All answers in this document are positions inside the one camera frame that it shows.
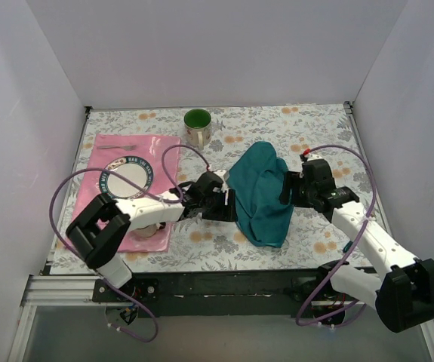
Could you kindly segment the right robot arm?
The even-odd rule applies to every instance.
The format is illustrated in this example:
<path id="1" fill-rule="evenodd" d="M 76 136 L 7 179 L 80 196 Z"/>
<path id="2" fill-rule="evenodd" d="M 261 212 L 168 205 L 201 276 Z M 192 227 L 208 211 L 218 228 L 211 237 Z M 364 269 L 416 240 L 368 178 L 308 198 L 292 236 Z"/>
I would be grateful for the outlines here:
<path id="1" fill-rule="evenodd" d="M 331 300 L 345 294 L 372 307 L 394 333 L 433 320 L 434 260 L 406 250 L 373 221 L 351 189 L 336 187 L 326 160 L 300 158 L 302 170 L 285 174 L 280 201 L 317 211 L 352 243 L 341 260 L 320 267 L 316 288 L 298 314 L 317 295 Z"/>

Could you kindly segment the teal cloth napkin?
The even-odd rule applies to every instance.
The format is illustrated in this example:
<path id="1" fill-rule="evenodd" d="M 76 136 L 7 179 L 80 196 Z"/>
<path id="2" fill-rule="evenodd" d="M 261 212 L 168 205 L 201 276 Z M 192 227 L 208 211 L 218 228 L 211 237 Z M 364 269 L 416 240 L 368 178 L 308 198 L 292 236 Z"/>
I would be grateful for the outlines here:
<path id="1" fill-rule="evenodd" d="M 287 237 L 293 207 L 279 200 L 287 172 L 285 160 L 264 141 L 252 144 L 229 170 L 237 226 L 256 247 L 280 248 Z"/>

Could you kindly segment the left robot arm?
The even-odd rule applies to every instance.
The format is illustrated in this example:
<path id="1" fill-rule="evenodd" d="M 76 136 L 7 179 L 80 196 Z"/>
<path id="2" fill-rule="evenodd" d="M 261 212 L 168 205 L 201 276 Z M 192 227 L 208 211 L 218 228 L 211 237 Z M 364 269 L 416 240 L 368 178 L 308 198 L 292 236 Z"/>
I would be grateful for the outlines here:
<path id="1" fill-rule="evenodd" d="M 118 255 L 126 234 L 196 216 L 236 222 L 235 191 L 227 186 L 225 173 L 208 170 L 197 181 L 181 183 L 155 198 L 121 199 L 99 194 L 69 224 L 66 236 L 85 265 L 109 284 L 110 293 L 126 302 L 136 291 L 132 272 Z"/>

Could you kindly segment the gold spoon teal handle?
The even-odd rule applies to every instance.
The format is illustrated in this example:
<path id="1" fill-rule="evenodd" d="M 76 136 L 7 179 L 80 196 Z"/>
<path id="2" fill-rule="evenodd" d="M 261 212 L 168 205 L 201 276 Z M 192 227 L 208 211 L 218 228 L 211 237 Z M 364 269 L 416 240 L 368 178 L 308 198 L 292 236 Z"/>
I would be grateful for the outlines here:
<path id="1" fill-rule="evenodd" d="M 343 248 L 343 252 L 344 252 L 344 253 L 347 253 L 348 250 L 350 249 L 350 247 L 352 246 L 352 244 L 353 244 L 353 242 L 352 242 L 352 241 L 349 241 L 349 242 L 345 245 L 345 247 Z"/>

